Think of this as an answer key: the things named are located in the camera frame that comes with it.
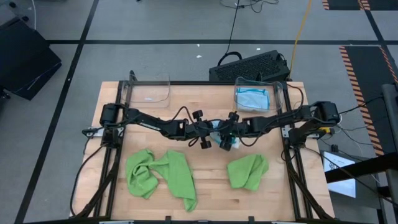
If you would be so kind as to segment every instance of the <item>wooden tabletop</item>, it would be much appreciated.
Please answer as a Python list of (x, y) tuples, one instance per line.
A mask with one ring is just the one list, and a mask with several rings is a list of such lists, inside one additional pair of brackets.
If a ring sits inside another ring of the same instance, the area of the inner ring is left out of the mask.
[[(300, 87), (304, 91), (303, 83), (292, 82), (290, 84)], [(117, 87), (118, 82), (102, 83), (93, 126), (99, 126), (98, 122), (103, 105), (114, 103)], [(133, 97), (142, 98), (142, 96), (151, 94), (153, 92), (151, 91), (152, 87), (137, 86), (134, 89)], [(168, 107), (138, 107), (137, 109), (167, 120), (171, 119), (181, 106), (186, 106), (191, 113), (196, 110), (203, 110), (203, 119), (226, 119), (228, 118), (228, 113), (234, 110), (233, 93), (234, 86), (175, 85), (170, 87), (170, 103)], [(298, 107), (299, 103), (296, 102), (301, 99), (300, 92), (297, 89), (289, 88), (289, 96), (292, 107)], [(270, 111), (262, 115), (271, 116), (276, 113), (276, 111)], [(240, 118), (256, 116), (253, 113), (239, 112), (238, 114)], [(186, 117), (187, 115), (184, 111), (178, 116), (180, 119)], [(244, 140), (248, 143), (253, 141), (253, 139)], [(101, 139), (97, 138), (88, 143), (83, 159), (86, 159), (99, 147), (100, 141)], [(210, 149), (201, 149), (199, 143), (193, 147), (188, 147), (188, 142), (169, 140), (151, 129), (138, 125), (127, 126), (112, 219), (164, 220), (165, 216), (170, 215), (173, 220), (243, 221), (248, 220), (248, 216), (254, 216), (256, 221), (294, 220), (286, 165), (280, 158), (283, 147), (282, 137), (278, 128), (263, 135), (252, 147), (241, 145), (239, 149), (232, 149), (227, 152), (219, 148), (215, 142), (212, 142), (212, 145), (213, 147)], [(318, 150), (318, 144), (313, 139), (307, 140), (307, 147)], [(165, 180), (157, 174), (159, 185), (149, 199), (135, 197), (129, 193), (125, 177), (126, 159), (145, 148), (154, 152), (155, 159), (163, 156), (168, 149), (185, 154), (188, 165), (193, 169), (197, 191), (198, 205), (194, 211), (186, 212), (183, 200), (173, 197), (167, 188)], [(83, 209), (98, 188), (104, 154), (105, 149), (87, 162), (80, 174), (73, 203), (76, 212)], [(245, 189), (231, 189), (226, 165), (249, 154), (263, 154), (269, 162), (269, 170), (262, 177), (259, 190), (252, 192)], [(309, 191), (325, 211), (334, 216), (319, 155), (305, 149), (301, 150), (301, 155)], [(305, 210), (302, 203), (302, 194), (299, 189), (297, 192), (301, 216), (304, 217)], [(102, 215), (104, 214), (107, 200), (108, 193), (106, 192), (103, 206), (101, 207)]]

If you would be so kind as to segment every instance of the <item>transparent bin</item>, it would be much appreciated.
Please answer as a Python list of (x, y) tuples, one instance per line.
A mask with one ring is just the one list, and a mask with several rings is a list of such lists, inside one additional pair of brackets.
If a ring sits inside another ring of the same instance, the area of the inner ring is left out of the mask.
[(283, 86), (280, 82), (258, 82), (238, 77), (234, 101), (237, 111), (260, 112), (279, 110), (283, 106)]
[(127, 92), (130, 86), (130, 108), (166, 108), (170, 104), (169, 74), (161, 73), (150, 76), (150, 80), (140, 80), (130, 72), (123, 83), (122, 101), (128, 100)]

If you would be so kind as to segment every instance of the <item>green towel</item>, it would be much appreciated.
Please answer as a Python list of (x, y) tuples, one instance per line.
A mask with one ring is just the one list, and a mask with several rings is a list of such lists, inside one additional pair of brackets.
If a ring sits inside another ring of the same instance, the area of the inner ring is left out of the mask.
[(149, 198), (155, 191), (158, 181), (149, 168), (166, 180), (172, 195), (183, 198), (186, 211), (195, 209), (195, 186), (184, 154), (167, 151), (162, 158), (154, 161), (154, 154), (145, 149), (130, 156), (126, 162), (126, 179), (131, 194)]
[(233, 189), (244, 187), (256, 191), (259, 188), (261, 176), (268, 170), (268, 162), (263, 155), (249, 155), (230, 162), (227, 170)]

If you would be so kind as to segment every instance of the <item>black metal frame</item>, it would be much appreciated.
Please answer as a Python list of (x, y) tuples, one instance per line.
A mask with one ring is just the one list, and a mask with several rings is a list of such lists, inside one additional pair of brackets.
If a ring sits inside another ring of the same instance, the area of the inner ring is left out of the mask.
[[(354, 177), (361, 177), (363, 175), (377, 174), (380, 172), (392, 173), (395, 172), (395, 178), (388, 178), (388, 186), (380, 187), (377, 185), (377, 191), (379, 194), (390, 197), (392, 201), (397, 202), (397, 174), (398, 174), (398, 153), (392, 152), (383, 156), (378, 156), (372, 159), (367, 159), (365, 161), (357, 162), (355, 164), (345, 166), (344, 170), (349, 172)], [(351, 179), (345, 172), (341, 169), (334, 169), (325, 172), (326, 182), (333, 183), (341, 180)], [(380, 198), (381, 208), (377, 209), (377, 217), (379, 223), (387, 223), (384, 213), (384, 205), (382, 199)], [(398, 220), (398, 209), (394, 208), (394, 215), (396, 220)]]
[[(116, 103), (120, 103), (121, 102), (121, 94), (122, 94), (122, 90), (123, 90), (123, 82), (125, 81), (119, 81), (119, 85), (118, 85), (118, 92), (117, 92), (117, 96), (116, 96)], [(148, 84), (154, 84), (155, 82), (134, 82), (134, 85), (148, 85)], [(171, 81), (170, 82), (171, 85), (234, 85), (234, 82), (209, 82), (209, 81)], [(283, 82), (283, 94), (284, 94), (284, 100), (285, 100), (285, 104), (286, 104), (286, 110), (287, 111), (291, 111), (291, 105), (290, 105), (290, 98), (289, 98), (289, 92), (288, 92), (288, 88), (286, 85), (286, 82)], [(129, 89), (127, 90), (128, 94), (131, 94), (132, 92), (132, 85), (129, 86)], [(115, 155), (115, 159), (117, 159), (118, 161), (114, 161), (119, 163), (120, 158), (121, 158), (121, 150), (123, 148), (123, 138), (124, 135), (122, 135), (121, 137), (121, 143), (118, 147), (115, 147), (116, 150), (116, 155)], [(282, 137), (282, 143), (283, 143), (283, 147), (284, 147), (284, 154), (285, 154), (285, 159), (287, 164), (287, 167), (292, 166), (291, 163), (291, 156), (290, 156), (290, 145), (288, 142), (288, 138), (284, 138)], [(105, 153), (105, 157), (104, 157), (104, 162), (103, 162), (103, 167), (102, 167), (102, 172), (101, 172), (101, 179), (100, 179), (100, 184), (102, 184), (105, 180), (105, 177), (107, 176), (107, 172), (108, 172), (108, 168), (109, 168), (109, 163), (111, 160), (111, 151), (113, 150), (113, 148), (107, 147), (106, 148), (106, 153)], [(300, 151), (295, 149), (295, 160), (297, 163), (297, 172), (300, 176), (300, 180), (304, 183), (304, 185), (306, 186), (305, 183), (305, 172), (303, 169), (303, 162), (302, 162), (302, 158), (300, 155)], [(112, 209), (113, 209), (113, 203), (114, 203), (114, 195), (115, 195), (115, 190), (116, 190), (116, 182), (117, 182), (117, 178), (118, 178), (118, 170), (116, 171), (116, 175), (113, 177), (112, 181), (110, 182), (110, 189), (109, 189), (109, 197), (108, 197), (108, 201), (107, 201), (107, 206), (106, 206), (106, 214), (105, 216), (100, 216), (100, 210), (101, 210), (101, 203), (102, 203), (102, 198), (99, 199), (99, 201), (97, 202), (97, 204), (95, 205), (95, 209), (94, 209), (94, 213), (93, 213), (93, 217), (73, 217), (70, 219), (66, 219), (66, 220), (54, 220), (54, 221), (46, 221), (46, 222), (35, 222), (35, 223), (42, 223), (42, 224), (53, 224), (53, 223), (84, 223), (84, 224), (88, 224), (88, 223), (100, 223), (100, 222), (106, 222), (106, 221), (116, 221), (116, 220), (111, 220), (111, 214), (112, 214)], [(291, 192), (291, 196), (292, 196), (292, 205), (293, 205), (293, 211), (294, 211), (294, 216), (295, 216), (295, 221), (296, 222), (305, 222), (305, 223), (351, 223), (351, 222), (342, 222), (339, 220), (323, 220), (323, 219), (314, 219), (313, 215), (312, 215), (312, 209), (311, 206), (308, 202), (308, 200), (304, 197), (303, 201), (304, 201), (304, 205), (305, 205), (305, 213), (306, 213), (306, 218), (301, 217), (300, 214), (300, 205), (299, 205), (299, 200), (297, 197), (297, 189), (296, 189), (296, 183), (294, 182), (293, 178), (291, 178), (291, 176), (289, 176), (289, 186), (290, 186), (290, 192)], [(250, 223), (250, 224), (255, 224), (255, 223), (272, 223), (272, 222), (258, 222), (254, 220), (254, 217), (248, 217), (247, 221), (210, 221), (210, 220), (206, 220), (206, 221), (172, 221), (171, 217), (167, 216), (165, 217), (165, 220), (134, 220), (134, 223), (142, 223), (142, 224), (146, 224), (146, 223), (164, 223), (164, 224), (169, 224), (169, 223), (214, 223), (214, 224), (240, 224), (240, 223)]]

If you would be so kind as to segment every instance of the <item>orange and black striped tape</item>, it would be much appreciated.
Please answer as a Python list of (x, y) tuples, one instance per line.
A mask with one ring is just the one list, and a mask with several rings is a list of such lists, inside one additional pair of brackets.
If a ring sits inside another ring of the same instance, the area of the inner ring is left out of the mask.
[(323, 8), (329, 10), (329, 3), (328, 0), (322, 0)]
[(343, 57), (344, 65), (347, 70), (348, 78), (351, 82), (351, 86), (353, 87), (354, 95), (356, 98), (356, 102), (358, 105), (363, 105), (359, 108), (363, 121), (367, 126), (366, 129), (368, 130), (369, 138), (372, 142), (374, 152), (376, 155), (381, 156), (383, 155), (383, 150), (380, 144), (379, 137), (377, 136), (376, 130), (374, 129), (373, 122), (371, 119), (371, 115), (369, 114), (368, 107), (365, 104), (365, 100), (363, 98), (363, 94), (361, 88), (359, 87), (358, 80), (356, 79), (355, 71), (353, 65), (351, 64), (351, 60), (348, 57), (347, 50), (344, 46), (340, 46), (340, 54)]
[(396, 76), (396, 73), (394, 72), (394, 69), (392, 69), (392, 65), (390, 63), (390, 60), (388, 59), (386, 52), (384, 51), (384, 49), (382, 47), (379, 47), (379, 48), (381, 50), (381, 53), (383, 54), (384, 60), (387, 63), (388, 69), (390, 70), (392, 77), (394, 77), (395, 82), (398, 83), (398, 78)]
[(358, 0), (361, 10), (371, 10), (368, 0)]

